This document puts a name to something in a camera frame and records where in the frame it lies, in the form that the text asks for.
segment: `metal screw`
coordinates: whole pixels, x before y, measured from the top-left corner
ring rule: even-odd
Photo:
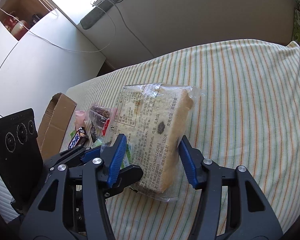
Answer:
[[[64,171],[66,169],[67,166],[65,166],[64,164],[61,164],[58,166],[58,171]]]
[[[238,170],[241,171],[241,172],[245,172],[247,170],[247,168],[245,166],[240,165],[238,167]]]
[[[75,213],[75,218],[76,218],[77,220],[81,220],[81,219],[82,219],[82,215],[81,215],[79,212],[76,212],[76,213]]]
[[[94,164],[100,164],[100,163],[102,162],[102,160],[101,160],[100,158],[94,158],[94,159],[92,160],[92,162],[93,162]]]
[[[212,160],[211,159],[204,159],[203,163],[207,164],[207,165],[210,165],[210,164],[212,164]]]

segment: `blue gripper pad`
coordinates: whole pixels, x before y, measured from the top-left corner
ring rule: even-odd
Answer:
[[[197,188],[199,186],[198,176],[202,174],[201,161],[204,158],[198,149],[191,147],[185,135],[179,144],[178,150],[188,182],[193,188]]]
[[[87,163],[94,158],[99,158],[100,157],[100,149],[101,149],[101,146],[98,146],[96,148],[92,148],[92,149],[86,151],[84,156],[81,158],[81,161],[83,163]]]
[[[117,181],[121,163],[126,153],[127,138],[124,134],[119,134],[112,147],[107,147],[101,153],[101,158],[108,167],[107,186],[109,188]]]

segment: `white cabinet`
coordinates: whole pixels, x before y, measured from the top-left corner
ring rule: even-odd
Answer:
[[[31,31],[66,49],[98,50],[61,13],[48,13]],[[96,77],[104,61],[100,52],[66,51],[27,32],[0,68],[0,115],[33,108],[39,128],[51,97]]]

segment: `camera lens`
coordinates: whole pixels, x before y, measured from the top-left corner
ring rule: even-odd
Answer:
[[[8,132],[6,135],[6,146],[9,152],[13,152],[16,148],[16,141],[12,133]]]
[[[26,127],[23,123],[18,125],[17,136],[18,136],[18,139],[19,139],[20,143],[24,144],[26,142],[26,140],[27,140],[27,131],[26,131]]]
[[[31,133],[31,134],[34,133],[34,124],[33,124],[32,120],[30,120],[28,123],[28,129],[29,129],[29,133]]]

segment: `bread loaf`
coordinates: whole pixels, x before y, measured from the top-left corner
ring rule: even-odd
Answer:
[[[132,164],[143,170],[135,185],[148,193],[164,192],[174,181],[179,160],[177,147],[193,100],[189,87],[146,84],[125,86],[117,101],[105,140],[113,144],[119,133],[133,146]]]

